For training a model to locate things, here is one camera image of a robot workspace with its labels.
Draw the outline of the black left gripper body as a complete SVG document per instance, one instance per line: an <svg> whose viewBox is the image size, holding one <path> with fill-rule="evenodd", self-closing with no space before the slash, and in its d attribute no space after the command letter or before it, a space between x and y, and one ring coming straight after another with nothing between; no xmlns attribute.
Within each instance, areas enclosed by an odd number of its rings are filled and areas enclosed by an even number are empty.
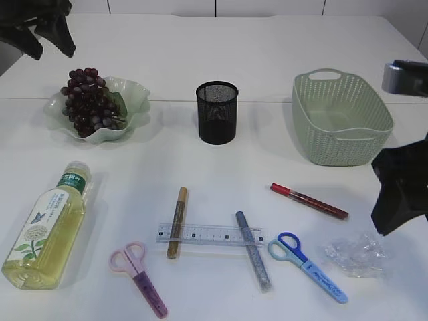
<svg viewBox="0 0 428 321"><path fill-rule="evenodd" d="M70 1L1 1L1 28L37 27L40 17L68 16L71 9Z"/></svg>

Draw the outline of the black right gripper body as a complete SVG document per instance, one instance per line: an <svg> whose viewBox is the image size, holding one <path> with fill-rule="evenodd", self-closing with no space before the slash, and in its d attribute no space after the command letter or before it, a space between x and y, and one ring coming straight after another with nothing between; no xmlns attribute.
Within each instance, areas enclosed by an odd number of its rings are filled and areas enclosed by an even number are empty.
<svg viewBox="0 0 428 321"><path fill-rule="evenodd" d="M386 236L427 216L427 139L384 148L371 163L381 189L371 213L377 232Z"/></svg>

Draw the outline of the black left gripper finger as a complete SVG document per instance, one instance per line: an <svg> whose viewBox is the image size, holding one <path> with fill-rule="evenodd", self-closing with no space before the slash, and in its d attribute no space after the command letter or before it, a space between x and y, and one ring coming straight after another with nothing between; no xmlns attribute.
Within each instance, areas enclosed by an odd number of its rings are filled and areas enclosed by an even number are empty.
<svg viewBox="0 0 428 321"><path fill-rule="evenodd" d="M62 14L40 17L35 33L54 44L64 55L72 57L76 50L70 35L66 16Z"/></svg>
<svg viewBox="0 0 428 321"><path fill-rule="evenodd" d="M1 28L1 42L17 48L35 60L39 60L43 47L28 28Z"/></svg>

